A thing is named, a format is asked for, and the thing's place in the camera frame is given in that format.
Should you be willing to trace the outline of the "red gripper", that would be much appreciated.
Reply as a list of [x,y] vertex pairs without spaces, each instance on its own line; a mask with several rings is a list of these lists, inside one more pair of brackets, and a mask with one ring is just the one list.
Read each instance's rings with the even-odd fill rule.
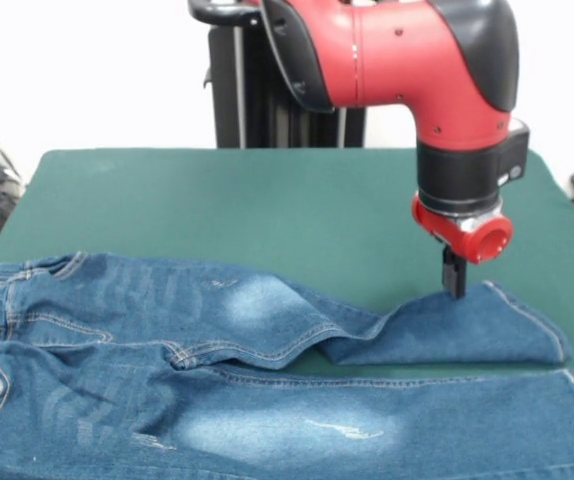
[[411,212],[423,230],[446,244],[441,279],[443,288],[451,289],[455,299],[466,292],[467,262],[478,265],[497,258],[513,236],[512,224],[502,214],[501,204],[473,217],[447,217],[428,210],[415,195]]

